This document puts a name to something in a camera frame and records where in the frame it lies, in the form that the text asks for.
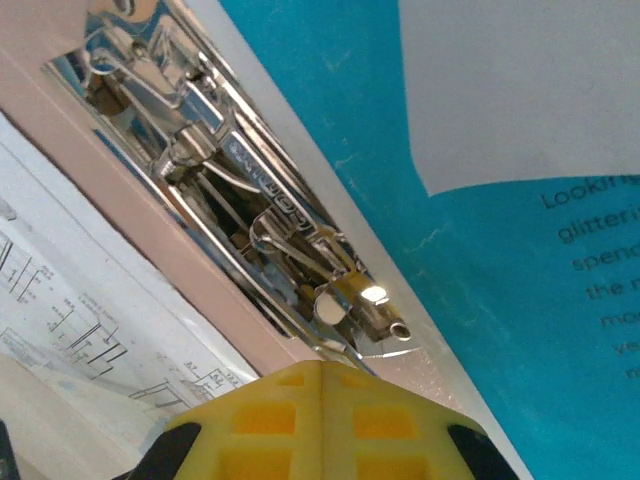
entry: metal binder mechanism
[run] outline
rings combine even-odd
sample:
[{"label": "metal binder mechanism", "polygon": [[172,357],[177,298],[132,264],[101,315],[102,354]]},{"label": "metal binder mechanism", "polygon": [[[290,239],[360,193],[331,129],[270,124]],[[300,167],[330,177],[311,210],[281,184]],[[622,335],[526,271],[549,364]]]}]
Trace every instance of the metal binder mechanism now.
[{"label": "metal binder mechanism", "polygon": [[189,12],[151,6],[95,1],[83,45],[47,70],[282,334],[362,368],[363,357],[415,349],[393,300]]}]

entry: reflective metal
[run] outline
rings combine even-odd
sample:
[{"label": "reflective metal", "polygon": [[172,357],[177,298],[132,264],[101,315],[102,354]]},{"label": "reflective metal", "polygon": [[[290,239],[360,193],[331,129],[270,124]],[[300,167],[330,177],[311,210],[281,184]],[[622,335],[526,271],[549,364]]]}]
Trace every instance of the reflective metal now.
[{"label": "reflective metal", "polygon": [[[361,368],[415,349],[393,299],[367,297],[375,280],[185,10],[159,1],[132,21],[133,2],[96,2],[83,44],[46,68],[102,141],[283,335]],[[333,318],[317,308],[327,296]]]}]

